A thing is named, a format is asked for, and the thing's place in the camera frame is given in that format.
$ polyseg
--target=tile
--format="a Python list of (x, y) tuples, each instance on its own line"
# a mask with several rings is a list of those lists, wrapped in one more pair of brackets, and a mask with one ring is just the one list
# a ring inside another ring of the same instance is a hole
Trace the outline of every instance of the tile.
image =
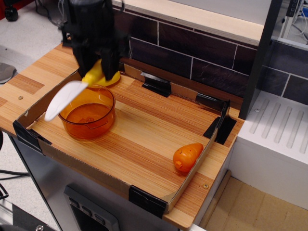
[(238, 46), (234, 59), (233, 70), (250, 75), (257, 51), (251, 48)]
[(308, 105), (308, 79), (290, 76), (283, 97)]
[(270, 67), (308, 78), (308, 51), (276, 42)]
[(115, 13), (115, 27), (134, 38), (157, 44), (157, 21), (126, 12)]
[(218, 39), (222, 39), (222, 40), (225, 40), (225, 41), (233, 42), (233, 43), (245, 46), (245, 47), (250, 47), (252, 49), (258, 49), (258, 46), (247, 44), (247, 43), (244, 43), (244, 42), (239, 42), (239, 41), (233, 40), (231, 38), (226, 38), (226, 37), (223, 37), (223, 36), (214, 35), (214, 34), (202, 31), (202, 30), (197, 30), (196, 29), (195, 32), (201, 33), (201, 34), (204, 34), (204, 35), (209, 35), (209, 36), (212, 36), (212, 37), (216, 37)]
[(133, 59), (186, 78), (190, 77), (191, 57), (136, 39), (132, 39), (130, 45)]
[(193, 60), (192, 80), (243, 97), (249, 76), (200, 60)]
[(281, 96), (288, 77), (289, 74), (267, 68), (262, 90), (274, 95)]
[(159, 24), (159, 46), (232, 68), (236, 45), (167, 24)]

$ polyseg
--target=transparent orange bowl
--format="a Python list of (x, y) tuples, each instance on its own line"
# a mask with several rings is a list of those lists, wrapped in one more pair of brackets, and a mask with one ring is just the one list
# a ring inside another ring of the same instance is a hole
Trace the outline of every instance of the transparent orange bowl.
[(61, 111), (59, 117), (70, 136), (92, 140), (105, 134), (113, 125), (115, 102), (108, 88), (92, 85)]

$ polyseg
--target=black cable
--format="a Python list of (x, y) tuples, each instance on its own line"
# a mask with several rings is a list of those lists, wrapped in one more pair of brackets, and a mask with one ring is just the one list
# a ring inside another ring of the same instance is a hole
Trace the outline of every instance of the black cable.
[(6, 177), (6, 178), (0, 178), (0, 180), (11, 180), (11, 179), (16, 179), (16, 178), (21, 178), (21, 177), (28, 177), (29, 175), (21, 175), (21, 176), (15, 176), (15, 177)]
[(0, 150), (2, 148), (2, 145), (3, 145), (3, 132), (0, 131)]
[(20, 178), (20, 177), (30, 176), (29, 173), (27, 173), (27, 172), (12, 172), (12, 171), (7, 171), (7, 170), (0, 170), (0, 173), (15, 176), (15, 177), (0, 178), (0, 180), (9, 180), (9, 179), (15, 179), (15, 178)]

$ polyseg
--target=orange plastic carrot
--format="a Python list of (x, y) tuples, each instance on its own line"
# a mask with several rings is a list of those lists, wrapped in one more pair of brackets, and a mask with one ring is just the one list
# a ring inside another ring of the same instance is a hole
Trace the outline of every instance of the orange plastic carrot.
[(203, 145), (200, 143), (185, 145), (176, 150), (173, 155), (173, 163), (179, 171), (189, 172), (202, 151)]

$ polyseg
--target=cardboard box tray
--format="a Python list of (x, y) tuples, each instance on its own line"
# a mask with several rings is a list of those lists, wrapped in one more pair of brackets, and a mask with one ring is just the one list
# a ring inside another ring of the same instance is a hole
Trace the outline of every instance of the cardboard box tray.
[[(110, 87), (116, 99), (112, 129), (93, 141), (77, 141), (66, 133), (60, 118), (43, 119), (55, 93), (74, 79), (80, 80), (77, 72), (14, 122), (18, 139), (156, 216), (171, 211), (191, 179), (176, 170), (173, 154), (191, 143), (206, 147), (209, 139), (203, 134), (218, 115), (183, 98), (161, 96), (122, 76)], [(212, 184), (208, 177), (199, 176), (202, 183)], [(204, 196), (207, 191), (193, 192), (192, 203), (200, 193)]]

